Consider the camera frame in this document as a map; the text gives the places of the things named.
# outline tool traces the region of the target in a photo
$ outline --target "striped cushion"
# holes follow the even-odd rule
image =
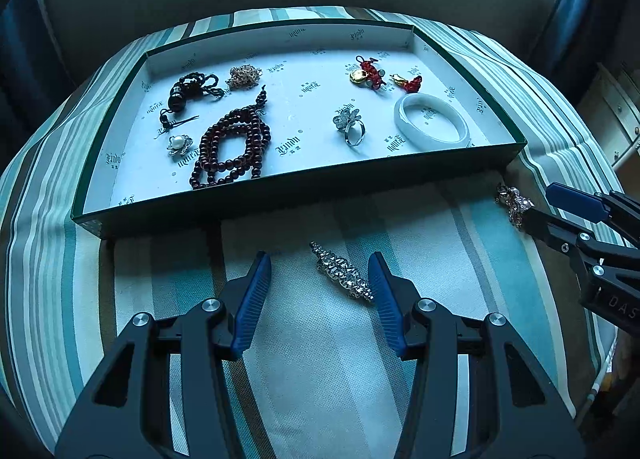
[[[373,308],[345,298],[316,273],[306,248],[312,239],[360,269],[372,251],[382,251],[393,273],[412,279],[423,295],[456,314],[503,312],[569,411],[584,406],[606,366],[614,327],[578,305],[575,276],[561,255],[508,224],[492,199],[497,174],[228,220],[181,234],[179,243],[175,235],[99,241],[70,221],[88,147],[144,51],[240,24],[318,17],[408,22],[446,48],[529,141],[506,178],[543,210],[543,191],[553,181],[587,192],[620,190],[564,97],[479,33],[398,14],[318,6],[236,12],[132,42],[55,111],[0,179],[0,381],[50,449],[103,349],[135,312],[185,312],[226,279],[244,275],[255,251],[264,249],[272,255],[274,276],[254,344],[225,367],[247,456],[391,457],[414,364],[388,349]],[[623,243],[607,227],[588,227],[602,241]],[[461,357],[462,372],[465,364]],[[178,357],[171,374],[174,444],[186,451]],[[460,415],[468,410],[466,382],[461,374]],[[462,420],[454,451],[465,442]]]

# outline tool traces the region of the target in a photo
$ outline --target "rhinestone brooch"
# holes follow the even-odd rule
[[[534,206],[529,198],[520,195],[516,187],[503,184],[498,185],[495,202],[508,208],[509,222],[518,229],[522,228],[522,214]]]
[[[369,283],[360,276],[356,267],[343,257],[338,257],[334,252],[322,248],[315,242],[309,243],[311,251],[318,257],[316,267],[318,271],[325,273],[334,283],[340,284],[353,298],[364,298],[373,302],[373,292]]]

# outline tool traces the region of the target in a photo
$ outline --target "curtain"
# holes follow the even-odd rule
[[[75,85],[38,0],[9,0],[0,14],[0,172]]]
[[[527,63],[573,104],[612,45],[626,0],[556,0]]]

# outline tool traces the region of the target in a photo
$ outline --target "pearl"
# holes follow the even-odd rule
[[[181,149],[184,147],[184,136],[173,136],[171,140],[172,149]]]

